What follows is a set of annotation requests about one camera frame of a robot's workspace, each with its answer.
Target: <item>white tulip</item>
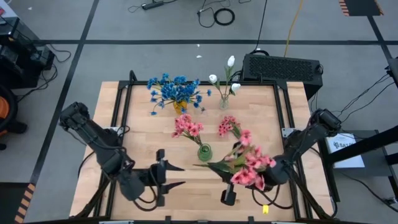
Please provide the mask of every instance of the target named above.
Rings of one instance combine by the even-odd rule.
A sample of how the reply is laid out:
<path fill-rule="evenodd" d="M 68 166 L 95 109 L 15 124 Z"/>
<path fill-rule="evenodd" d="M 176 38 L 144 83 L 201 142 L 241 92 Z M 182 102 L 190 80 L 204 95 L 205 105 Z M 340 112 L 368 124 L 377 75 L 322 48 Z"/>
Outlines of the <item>white tulip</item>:
<path fill-rule="evenodd" d="M 235 64 L 235 57 L 234 55 L 230 56 L 230 58 L 228 59 L 228 66 L 232 67 Z"/>
<path fill-rule="evenodd" d="M 232 91 L 234 91 L 234 93 L 236 93 L 236 90 L 238 90 L 241 87 L 241 84 L 239 83 L 234 83 L 231 86 Z"/>
<path fill-rule="evenodd" d="M 209 75 L 209 79 L 211 83 L 216 83 L 217 82 L 217 76 L 216 75 Z"/>

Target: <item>wooden table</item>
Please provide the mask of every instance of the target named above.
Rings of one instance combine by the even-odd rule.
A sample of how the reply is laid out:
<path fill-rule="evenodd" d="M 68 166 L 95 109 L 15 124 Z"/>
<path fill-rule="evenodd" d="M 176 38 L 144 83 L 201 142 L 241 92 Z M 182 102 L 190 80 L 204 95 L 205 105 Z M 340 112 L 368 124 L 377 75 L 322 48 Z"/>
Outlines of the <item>wooden table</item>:
<path fill-rule="evenodd" d="M 118 82 L 103 82 L 95 110 L 93 120 L 102 127 L 108 127 L 116 98 Z M 201 104 L 206 111 L 192 105 L 188 107 L 188 113 L 193 120 L 202 122 L 204 131 L 201 138 L 212 146 L 213 158 L 211 161 L 219 161 L 231 150 L 236 139 L 232 134 L 224 138 L 217 135 L 218 125 L 225 115 L 233 115 L 241 122 L 244 129 L 253 133 L 253 143 L 262 146 L 263 153 L 270 156 L 282 154 L 282 141 L 278 122 L 277 110 L 273 87 L 271 86 L 242 86 L 236 96 L 229 99 L 229 109 L 219 109 L 220 94 L 213 86 L 199 86 L 202 91 L 212 89 L 211 97 L 204 96 Z M 302 83 L 288 83 L 290 104 L 297 128 L 305 128 L 310 112 L 307 98 Z M 122 104 L 119 109 L 118 125 L 120 124 L 123 102 L 126 93 L 123 93 Z M 186 138 L 171 138 L 174 131 L 174 118 L 177 117 L 172 106 L 166 106 L 164 110 L 157 109 L 157 116 L 151 116 L 150 111 L 154 106 L 149 102 L 150 94 L 146 86 L 133 86 L 129 107 L 127 125 L 131 131 L 124 137 L 124 147 L 129 156 L 136 161 L 135 168 L 148 168 L 155 163 L 155 152 L 165 149 L 165 158 L 177 167 L 184 168 L 184 172 L 167 171 L 167 183 L 186 181 L 165 195 L 165 207 L 160 207 L 153 212 L 142 212 L 132 202 L 127 201 L 117 186 L 112 209 L 114 220 L 164 220 L 165 216 L 172 216 L 173 220 L 220 220 L 220 221 L 246 221 L 248 216 L 253 216 L 255 221 L 294 221 L 293 209 L 281 210 L 271 206 L 269 214 L 262 213 L 262 207 L 254 203 L 251 191 L 243 186 L 235 186 L 237 193 L 235 206 L 227 206 L 220 202 L 221 193 L 226 189 L 226 184 L 212 171 L 192 164 L 200 164 L 197 159 L 198 146 Z M 284 109 L 285 125 L 288 126 L 284 101 L 281 101 Z M 87 147 L 85 155 L 92 150 Z M 317 202 L 329 214 L 333 213 L 326 178 L 323 172 L 320 158 L 311 151 L 302 156 L 307 185 Z M 70 215 L 77 214 L 90 200 L 98 188 L 101 170 L 93 157 L 88 159 L 83 166 L 76 187 Z M 267 193 L 273 198 L 275 189 Z M 302 197 L 299 192 L 300 213 L 305 217 Z M 146 188 L 142 196 L 152 200 L 152 192 Z M 104 214 L 105 203 L 108 194 L 104 195 L 101 214 Z M 268 203 L 259 194 L 256 198 L 262 203 Z M 280 187 L 280 194 L 276 201 L 280 205 L 288 206 L 292 203 L 289 184 Z"/>

